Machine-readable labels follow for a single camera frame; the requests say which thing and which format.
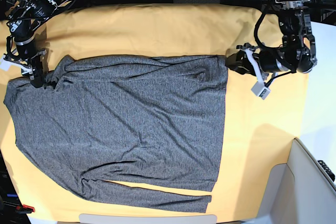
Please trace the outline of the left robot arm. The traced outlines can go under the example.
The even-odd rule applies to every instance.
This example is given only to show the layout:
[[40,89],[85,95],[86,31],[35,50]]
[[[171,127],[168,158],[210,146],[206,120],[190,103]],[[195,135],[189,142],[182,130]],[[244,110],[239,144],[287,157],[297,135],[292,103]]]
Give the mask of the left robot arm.
[[[307,73],[317,64],[315,37],[312,34],[310,0],[270,0],[255,24],[256,45],[237,46],[238,52],[229,56],[226,66],[240,74],[256,76],[269,73]],[[258,32],[266,14],[275,4],[282,43],[278,47],[265,45]]]

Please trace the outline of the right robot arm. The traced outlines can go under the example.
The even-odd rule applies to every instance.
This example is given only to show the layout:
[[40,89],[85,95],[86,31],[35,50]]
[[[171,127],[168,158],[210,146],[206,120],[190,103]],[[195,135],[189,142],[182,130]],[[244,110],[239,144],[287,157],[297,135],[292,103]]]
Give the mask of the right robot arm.
[[6,38],[6,52],[1,66],[17,66],[35,88],[45,84],[41,57],[45,49],[38,49],[35,31],[54,16],[68,10],[76,0],[21,0],[9,12],[6,23],[10,35]]

